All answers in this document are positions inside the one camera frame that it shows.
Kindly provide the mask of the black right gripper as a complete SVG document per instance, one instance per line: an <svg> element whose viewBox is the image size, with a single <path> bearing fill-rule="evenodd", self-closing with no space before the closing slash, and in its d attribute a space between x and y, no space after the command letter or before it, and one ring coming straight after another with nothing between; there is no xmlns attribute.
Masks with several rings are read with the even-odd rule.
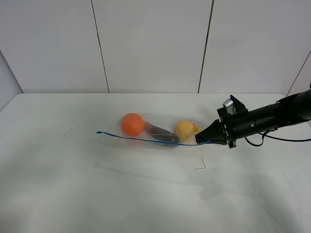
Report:
<svg viewBox="0 0 311 233"><path fill-rule="evenodd" d="M210 126L195 135L197 144L218 144L227 145L230 148L236 147L238 139L247 136L250 129L248 109L236 97L230 95L229 99L234 101L236 114L228 114L225 108L217 110L219 119Z"/></svg>

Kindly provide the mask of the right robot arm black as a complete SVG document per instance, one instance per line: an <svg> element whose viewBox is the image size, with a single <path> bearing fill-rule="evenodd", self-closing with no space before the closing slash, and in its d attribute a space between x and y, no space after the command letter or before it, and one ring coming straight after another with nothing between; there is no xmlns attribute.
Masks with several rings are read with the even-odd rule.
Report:
<svg viewBox="0 0 311 233"><path fill-rule="evenodd" d="M287 96L252 111L233 95L217 110L219 119L195 135L198 145L205 143L236 147L238 139L254 134L266 137L269 132L282 127L310 121L311 91Z"/></svg>

